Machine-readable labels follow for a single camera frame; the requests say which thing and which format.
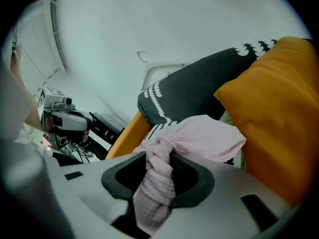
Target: yellow fabric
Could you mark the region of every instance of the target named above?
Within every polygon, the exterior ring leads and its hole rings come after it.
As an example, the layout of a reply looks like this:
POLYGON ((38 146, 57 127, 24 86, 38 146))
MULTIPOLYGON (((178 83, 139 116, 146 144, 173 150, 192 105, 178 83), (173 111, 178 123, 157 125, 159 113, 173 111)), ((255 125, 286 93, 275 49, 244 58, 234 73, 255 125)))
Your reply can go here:
POLYGON ((292 206, 301 203, 319 167, 319 62, 314 46, 284 37, 214 95, 247 138, 243 152, 248 172, 292 206))
POLYGON ((151 128, 151 125, 146 122, 143 115, 138 112, 116 140, 106 159, 132 153, 151 128))

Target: white scalloped pattern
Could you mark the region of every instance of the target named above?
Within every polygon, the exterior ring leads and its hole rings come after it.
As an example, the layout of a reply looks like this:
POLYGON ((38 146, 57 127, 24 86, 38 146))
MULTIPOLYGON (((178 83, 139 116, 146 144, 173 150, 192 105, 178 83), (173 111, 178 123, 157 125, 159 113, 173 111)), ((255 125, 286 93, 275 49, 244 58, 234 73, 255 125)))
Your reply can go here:
POLYGON ((154 93, 153 93, 153 86, 151 86, 149 88, 149 94, 150 94, 150 98, 151 100, 153 101, 158 113, 159 113, 159 116, 163 117, 165 120, 166 120, 166 123, 164 124, 164 127, 167 127, 170 123, 171 123, 171 119, 166 117, 164 115, 164 111, 162 110, 162 108, 160 107, 160 104, 158 103, 154 93))
POLYGON ((163 124, 159 124, 159 126, 154 130, 154 133, 150 136, 149 139, 152 139, 153 136, 156 134, 156 132, 158 132, 162 127, 163 127, 163 124))
POLYGON ((148 94, 148 89, 144 90, 144 97, 148 98, 149 94, 148 94))
POLYGON ((154 91, 157 97, 161 97, 161 93, 160 93, 160 87, 159 87, 159 82, 155 83, 154 85, 154 91))
POLYGON ((152 137, 153 135, 153 132, 154 130, 158 127, 158 125, 155 125, 152 127, 151 131, 148 133, 147 137, 146 137, 146 140, 150 140, 150 138, 152 137))
MULTIPOLYGON (((267 41, 264 41, 264 43, 268 46, 269 49, 272 49, 275 46, 275 42, 273 40, 267 40, 267 41)), ((255 51, 255 54, 257 56, 257 59, 259 59, 261 56, 263 56, 266 53, 264 51, 264 47, 261 45, 260 42, 251 41, 248 44, 250 46, 252 46, 252 48, 255 51)), ((249 50, 243 44, 235 45, 234 48, 237 51, 237 54, 240 56, 246 56, 249 53, 249 50)))

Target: pink towel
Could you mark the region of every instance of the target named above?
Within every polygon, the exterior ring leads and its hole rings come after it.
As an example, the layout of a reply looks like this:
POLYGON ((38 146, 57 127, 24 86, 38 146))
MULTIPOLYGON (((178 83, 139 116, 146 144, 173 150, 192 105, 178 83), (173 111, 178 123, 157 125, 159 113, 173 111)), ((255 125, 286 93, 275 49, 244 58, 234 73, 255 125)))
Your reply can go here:
POLYGON ((134 209, 138 227, 151 236, 169 216, 169 204, 175 197, 169 154, 187 157, 197 154, 217 162, 236 155, 246 142, 240 131, 207 115, 193 116, 144 140, 133 153, 146 152, 146 174, 134 194, 134 209))

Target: black cable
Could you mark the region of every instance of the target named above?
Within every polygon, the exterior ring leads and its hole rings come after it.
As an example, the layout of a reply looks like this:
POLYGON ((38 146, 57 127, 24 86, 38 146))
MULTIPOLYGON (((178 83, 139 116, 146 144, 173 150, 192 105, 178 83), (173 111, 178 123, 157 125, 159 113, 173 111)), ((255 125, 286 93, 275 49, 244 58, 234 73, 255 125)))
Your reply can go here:
POLYGON ((86 148, 87 146, 89 146, 90 145, 90 143, 92 142, 92 138, 91 138, 91 141, 87 144, 87 145, 85 145, 84 147, 81 147, 81 146, 79 146, 78 144, 78 147, 80 148, 80 149, 84 149, 84 148, 86 148))
POLYGON ((79 149, 74 144, 71 144, 71 145, 76 149, 76 151, 78 152, 78 154, 80 156, 80 159, 81 159, 82 163, 84 164, 83 159, 82 159, 82 155, 80 154, 79 149))
MULTIPOLYGON (((80 149, 82 149, 77 143, 75 143, 75 145, 77 146, 77 148, 80 148, 80 149)), ((93 155, 94 155, 94 153, 93 152, 91 152, 92 153, 92 155, 87 155, 86 153, 84 153, 84 152, 81 152, 81 153, 83 153, 83 157, 93 157, 93 155)))
MULTIPOLYGON (((66 154, 66 153, 64 152, 64 150, 62 150, 62 148, 59 149, 59 151, 61 151, 64 155, 69 156, 68 154, 66 154)), ((78 161, 78 159, 77 159, 76 157, 74 157, 74 156, 70 156, 70 157, 78 161)))

